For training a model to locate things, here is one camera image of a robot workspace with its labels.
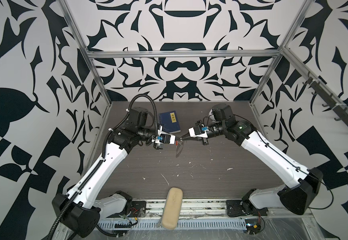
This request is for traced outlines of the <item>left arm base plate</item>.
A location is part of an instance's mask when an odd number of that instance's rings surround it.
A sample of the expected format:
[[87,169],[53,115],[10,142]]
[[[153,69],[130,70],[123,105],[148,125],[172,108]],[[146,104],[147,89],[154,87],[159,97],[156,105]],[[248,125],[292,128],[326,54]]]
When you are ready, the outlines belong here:
[[127,208],[126,216],[129,218],[139,218],[146,215],[146,201],[132,201],[131,206]]

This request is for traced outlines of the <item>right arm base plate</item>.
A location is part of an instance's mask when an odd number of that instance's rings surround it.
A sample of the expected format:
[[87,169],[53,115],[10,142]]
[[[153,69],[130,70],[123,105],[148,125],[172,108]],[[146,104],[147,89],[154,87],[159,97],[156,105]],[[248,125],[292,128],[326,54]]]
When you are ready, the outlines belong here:
[[249,200],[227,200],[227,215],[231,218],[240,216],[267,216],[268,209],[257,209]]

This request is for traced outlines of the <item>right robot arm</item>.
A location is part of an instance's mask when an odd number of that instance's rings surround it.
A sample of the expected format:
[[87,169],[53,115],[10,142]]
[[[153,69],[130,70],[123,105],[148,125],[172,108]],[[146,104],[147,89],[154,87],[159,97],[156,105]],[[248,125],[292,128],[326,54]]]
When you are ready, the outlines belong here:
[[234,114],[227,104],[213,106],[207,118],[213,119],[213,122],[197,122],[179,142],[195,140],[207,145],[208,139],[224,136],[254,154],[283,182],[275,188],[250,190],[241,200],[244,213],[282,208],[296,215],[305,214],[323,182],[323,173],[319,169],[309,169],[286,155],[270,143],[250,121]]

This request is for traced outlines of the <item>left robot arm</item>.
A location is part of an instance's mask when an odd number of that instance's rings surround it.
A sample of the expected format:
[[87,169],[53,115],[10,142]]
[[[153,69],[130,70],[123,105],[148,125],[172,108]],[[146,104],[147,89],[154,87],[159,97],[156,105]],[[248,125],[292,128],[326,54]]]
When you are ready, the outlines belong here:
[[71,238],[76,235],[85,238],[104,218],[129,213],[133,198],[127,193],[117,191],[103,199],[98,199],[98,195],[135,146],[145,143],[160,149],[163,144],[176,143],[174,135],[164,132],[157,114],[153,118],[154,128],[149,129],[146,126],[148,115],[145,108],[129,107],[122,121],[109,130],[102,152],[88,172],[66,194],[56,194],[52,205],[57,218],[46,236],[47,240],[53,239],[59,224],[72,230]]

